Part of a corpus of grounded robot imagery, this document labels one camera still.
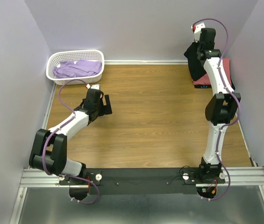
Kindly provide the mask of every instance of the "red cloth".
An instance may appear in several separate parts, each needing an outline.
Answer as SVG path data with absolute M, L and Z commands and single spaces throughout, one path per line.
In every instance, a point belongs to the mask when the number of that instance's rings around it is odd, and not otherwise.
M 229 70 L 229 58 L 223 58 L 223 68 L 225 71 L 225 74 L 227 76 L 228 82 L 231 85 L 231 79 L 230 79 L 230 70 Z M 210 85 L 210 79 L 208 78 L 208 75 L 205 74 L 200 79 L 193 81 L 194 85 Z

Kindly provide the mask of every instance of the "purple cloth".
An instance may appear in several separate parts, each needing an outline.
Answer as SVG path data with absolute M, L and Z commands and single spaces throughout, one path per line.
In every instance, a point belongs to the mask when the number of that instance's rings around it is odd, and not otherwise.
M 60 67 L 54 67 L 53 72 L 56 78 L 76 78 L 95 76 L 101 70 L 101 62 L 78 60 L 76 63 L 74 63 L 74 61 L 71 60 L 60 62 Z

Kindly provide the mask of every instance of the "plastic basket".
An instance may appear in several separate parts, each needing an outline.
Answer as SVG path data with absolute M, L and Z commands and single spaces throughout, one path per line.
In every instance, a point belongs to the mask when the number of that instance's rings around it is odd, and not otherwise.
M 78 77 L 78 78 L 56 78 L 53 72 L 53 68 L 58 66 L 61 61 L 74 60 L 75 62 L 83 59 L 88 61 L 98 61 L 102 62 L 102 70 L 95 76 L 89 77 Z M 53 80 L 57 85 L 63 85 L 69 80 L 82 79 L 87 83 L 96 83 L 102 78 L 102 73 L 104 70 L 104 55 L 99 50 L 73 50 L 73 51 L 63 51 L 53 54 L 47 63 L 46 76 Z M 70 82 L 68 85 L 72 84 L 82 84 L 80 81 Z

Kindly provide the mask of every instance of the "wooden tabletop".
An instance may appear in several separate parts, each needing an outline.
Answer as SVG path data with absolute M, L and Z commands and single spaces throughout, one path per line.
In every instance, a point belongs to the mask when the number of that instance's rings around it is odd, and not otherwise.
M 98 82 L 109 94 L 113 114 L 97 118 L 69 142 L 67 156 L 89 168 L 197 167 L 208 135 L 205 107 L 211 89 L 195 89 L 187 65 L 106 65 Z M 57 87 L 48 128 L 70 111 Z M 62 100 L 75 108 L 83 85 L 66 86 Z M 222 159 L 228 167 L 251 166 L 239 125 L 225 135 Z

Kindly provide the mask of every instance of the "gray wall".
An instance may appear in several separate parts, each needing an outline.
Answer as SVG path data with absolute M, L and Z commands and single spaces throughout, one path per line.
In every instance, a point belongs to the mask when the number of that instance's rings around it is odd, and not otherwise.
M 264 165 L 264 0 L 232 46 L 231 74 L 242 95 L 241 124 L 252 157 Z
M 9 223 L 21 173 L 47 107 L 50 50 L 23 0 L 0 0 L 0 224 Z
M 25 0 L 52 52 L 99 49 L 107 60 L 184 60 L 191 24 L 221 20 L 236 39 L 257 0 Z M 217 28 L 218 36 L 223 29 Z M 224 39 L 218 38 L 222 48 Z

